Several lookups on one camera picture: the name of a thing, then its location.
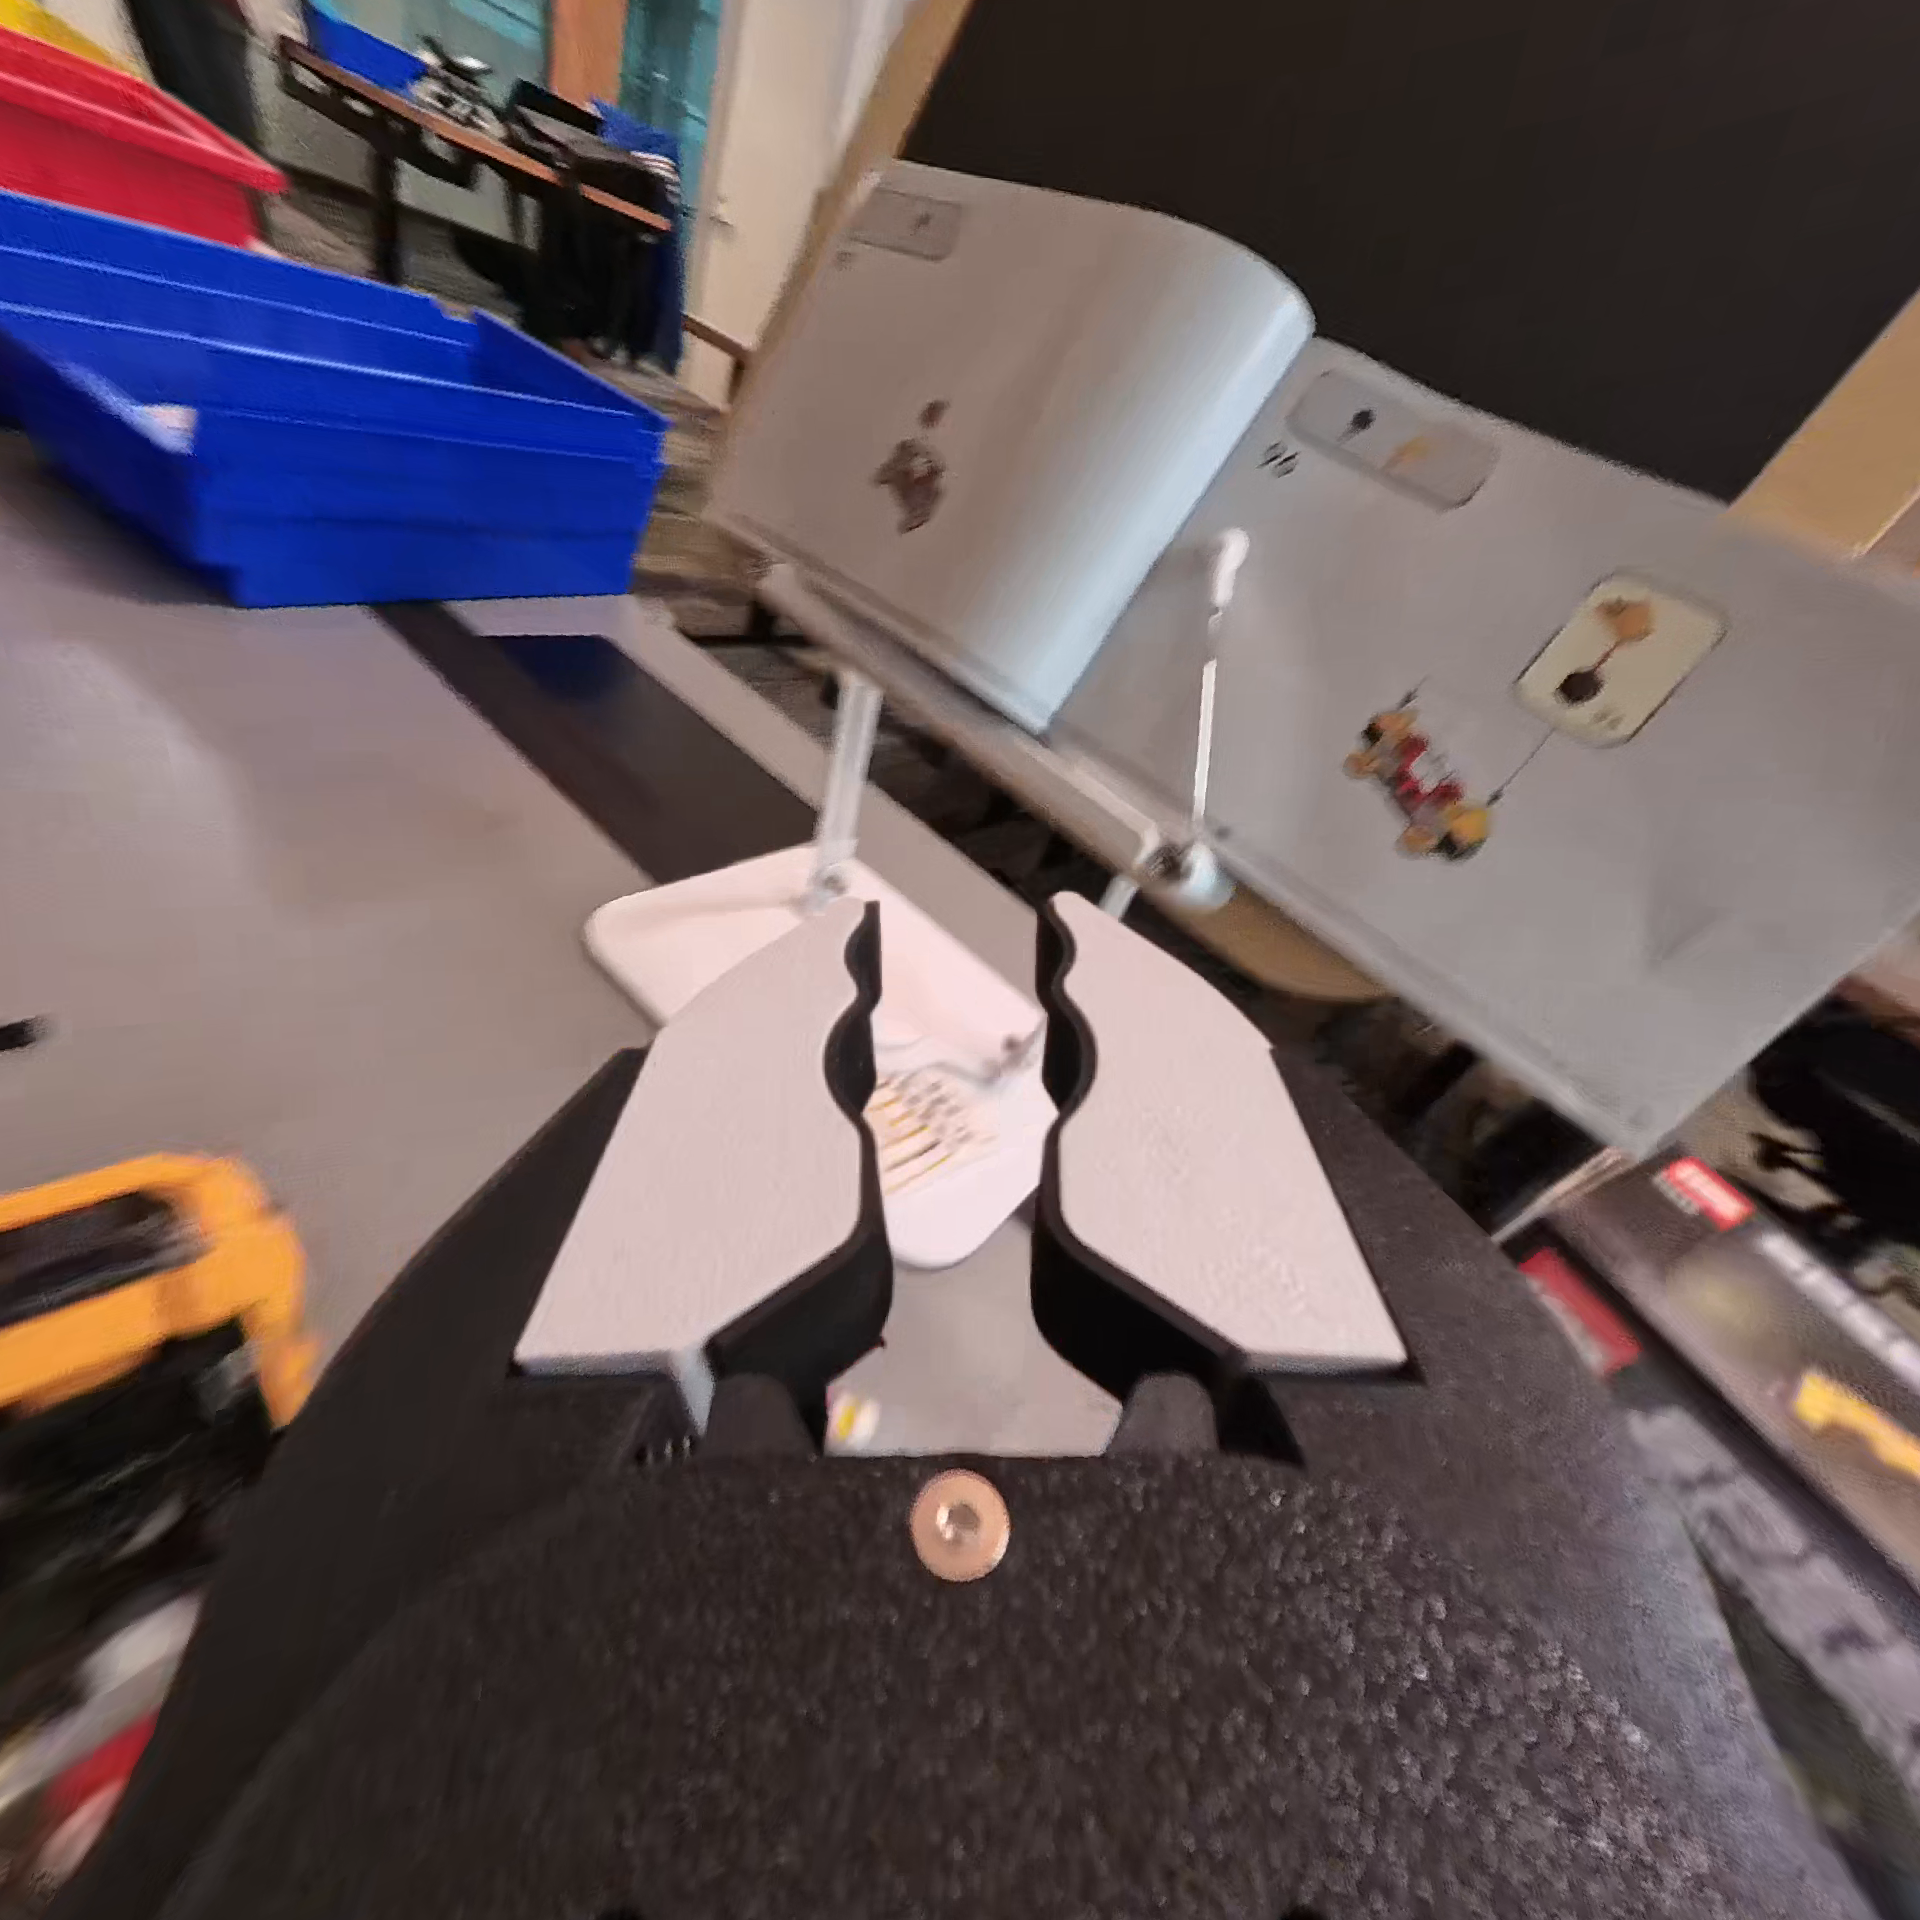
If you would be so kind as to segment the yellow lego car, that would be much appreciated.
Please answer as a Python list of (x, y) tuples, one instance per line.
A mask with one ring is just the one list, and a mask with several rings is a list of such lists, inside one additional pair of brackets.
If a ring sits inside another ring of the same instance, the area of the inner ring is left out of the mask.
[(319, 1379), (304, 1249), (235, 1160), (3, 1203), (4, 1817), (153, 1727), (244, 1494)]

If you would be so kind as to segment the lego instruction booklet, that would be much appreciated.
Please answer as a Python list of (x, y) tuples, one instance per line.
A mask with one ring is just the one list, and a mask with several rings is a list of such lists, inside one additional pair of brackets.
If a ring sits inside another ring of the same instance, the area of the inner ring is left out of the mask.
[(1915, 924), (1915, 588), (897, 162), (712, 516), (1641, 1158)]

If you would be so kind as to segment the red storage bin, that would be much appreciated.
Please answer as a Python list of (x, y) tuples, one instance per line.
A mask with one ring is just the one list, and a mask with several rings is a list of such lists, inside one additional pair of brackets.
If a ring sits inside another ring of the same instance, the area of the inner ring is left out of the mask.
[(3, 31), (3, 188), (244, 247), (288, 180), (151, 82)]

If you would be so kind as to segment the small blue crate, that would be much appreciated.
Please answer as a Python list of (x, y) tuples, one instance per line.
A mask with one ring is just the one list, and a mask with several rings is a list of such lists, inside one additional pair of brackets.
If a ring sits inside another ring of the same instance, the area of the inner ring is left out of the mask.
[(425, 73), (425, 59), (383, 39), (326, 3), (302, 3), (304, 42), (315, 57), (391, 95), (409, 95)]

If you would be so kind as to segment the blue storage bin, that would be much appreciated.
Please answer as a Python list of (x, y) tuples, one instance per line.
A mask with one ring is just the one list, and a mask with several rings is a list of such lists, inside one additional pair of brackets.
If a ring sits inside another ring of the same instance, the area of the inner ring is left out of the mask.
[(434, 297), (96, 211), (3, 196), (4, 322), (227, 345), (463, 385), (474, 324)]
[(4, 401), (241, 608), (625, 593), (665, 419), (494, 321), (448, 372), (4, 308)]

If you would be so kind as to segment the black bag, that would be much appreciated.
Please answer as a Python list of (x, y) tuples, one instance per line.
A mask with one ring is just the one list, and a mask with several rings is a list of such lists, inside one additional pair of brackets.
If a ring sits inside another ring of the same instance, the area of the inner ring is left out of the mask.
[(579, 188), (602, 191), (636, 207), (681, 196), (674, 160), (616, 143), (602, 113), (579, 107), (535, 82), (512, 84), (504, 129), (518, 154), (539, 160)]

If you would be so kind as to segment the wooden desk with black legs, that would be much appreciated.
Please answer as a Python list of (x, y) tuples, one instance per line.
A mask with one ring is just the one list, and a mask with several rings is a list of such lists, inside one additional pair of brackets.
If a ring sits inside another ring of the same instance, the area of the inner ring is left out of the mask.
[(649, 243), (670, 239), (674, 232), (672, 222), (649, 209), (602, 188), (575, 184), (551, 164), (491, 135), (463, 129), (442, 113), (422, 107), (326, 59), (290, 35), (279, 38), (275, 59), (279, 92), (290, 103), (327, 120), (369, 151), (369, 263), (378, 281), (401, 284), (403, 280), (401, 169), (404, 167), (459, 188), (468, 188), (475, 171), (488, 169), (505, 185), (511, 201), (539, 201), (545, 209), (575, 201), (596, 209), (609, 222)]

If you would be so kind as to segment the white book stand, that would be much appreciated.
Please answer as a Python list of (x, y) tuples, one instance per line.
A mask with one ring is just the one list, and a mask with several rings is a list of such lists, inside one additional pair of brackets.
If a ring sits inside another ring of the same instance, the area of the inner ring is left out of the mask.
[(812, 836), (802, 847), (625, 897), (591, 914), (591, 959), (657, 1024), (684, 1014), (722, 975), (839, 899), (879, 905), (883, 998), (879, 1072), (946, 1066), (996, 1103), (999, 1153), (970, 1169), (883, 1196), (894, 1255), (939, 1271), (970, 1259), (1041, 1182), (1051, 1105), (1041, 1086), (1041, 1010), (960, 937), (857, 860), (880, 711), (962, 751), (996, 786), (1112, 874), (1099, 899), (1122, 918), (1145, 897), (1234, 971), (1305, 1002), (1359, 1004), (1383, 990), (1328, 944), (1226, 871), (1226, 831), (1208, 824), (1220, 646), (1254, 537), (1232, 527), (1175, 561), (1183, 612), (1203, 618), (1191, 796), (1183, 822), (1120, 791), (1107, 769), (1057, 753), (934, 673), (836, 604), (796, 562), (771, 567), (764, 607), (823, 648), (839, 687), (833, 751)]

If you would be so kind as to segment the large black panel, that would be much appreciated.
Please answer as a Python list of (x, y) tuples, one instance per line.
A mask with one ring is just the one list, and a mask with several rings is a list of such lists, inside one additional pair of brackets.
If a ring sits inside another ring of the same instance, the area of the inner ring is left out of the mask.
[(1427, 390), (1863, 551), (1915, 82), (1898, 3), (985, 3), (903, 156), (1215, 228)]

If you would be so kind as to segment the lego sticker sheet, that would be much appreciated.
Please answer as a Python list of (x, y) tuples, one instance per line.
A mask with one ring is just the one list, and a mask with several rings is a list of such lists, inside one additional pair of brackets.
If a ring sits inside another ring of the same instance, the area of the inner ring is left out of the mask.
[(996, 1103), (946, 1066), (880, 1072), (867, 1107), (889, 1200), (999, 1153)]

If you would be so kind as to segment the yellow storage bin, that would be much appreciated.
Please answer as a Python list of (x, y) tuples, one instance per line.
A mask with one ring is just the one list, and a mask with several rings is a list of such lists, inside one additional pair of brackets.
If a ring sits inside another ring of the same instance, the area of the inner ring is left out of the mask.
[(88, 59), (96, 67), (105, 67), (123, 76), (143, 79), (144, 73), (143, 67), (128, 65), (115, 50), (90, 39), (72, 23), (66, 23), (59, 14), (36, 3), (3, 3), (3, 28), (8, 32), (32, 38), (74, 57)]

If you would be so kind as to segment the lego set box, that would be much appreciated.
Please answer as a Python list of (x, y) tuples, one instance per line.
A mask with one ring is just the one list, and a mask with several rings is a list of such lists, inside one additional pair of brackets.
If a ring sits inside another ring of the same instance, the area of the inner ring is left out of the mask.
[(1569, 1281), (1627, 1337), (1623, 1368), (1671, 1393), (1782, 1498), (1816, 1544), (1915, 1635), (1915, 1335), (1870, 1304), (1753, 1191), (1674, 1144), (1604, 1151), (1495, 1240), (1539, 1281)]

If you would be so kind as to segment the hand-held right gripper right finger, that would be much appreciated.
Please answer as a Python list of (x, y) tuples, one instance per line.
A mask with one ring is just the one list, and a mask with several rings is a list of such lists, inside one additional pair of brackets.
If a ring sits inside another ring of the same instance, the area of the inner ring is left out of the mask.
[(1275, 1044), (1084, 897), (1041, 911), (1035, 1323), (1115, 1404), (1154, 1379), (1220, 1426), (1282, 1383), (1422, 1380)]

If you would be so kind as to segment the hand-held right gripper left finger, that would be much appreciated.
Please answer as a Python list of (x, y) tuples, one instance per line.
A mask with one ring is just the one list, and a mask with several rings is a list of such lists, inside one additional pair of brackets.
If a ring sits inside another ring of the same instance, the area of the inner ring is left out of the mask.
[(662, 1379), (697, 1426), (722, 1383), (756, 1377), (826, 1422), (894, 1304), (867, 1122), (879, 998), (880, 913), (843, 902), (658, 1032), (514, 1370)]

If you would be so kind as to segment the black office chair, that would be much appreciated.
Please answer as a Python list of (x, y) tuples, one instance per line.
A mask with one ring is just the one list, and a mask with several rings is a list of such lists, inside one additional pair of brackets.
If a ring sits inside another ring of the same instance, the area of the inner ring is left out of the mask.
[(1841, 1244), (1918, 1244), (1918, 1022), (1817, 1007), (1750, 1067), (1752, 1092), (1810, 1139), (1796, 1166), (1832, 1193)]

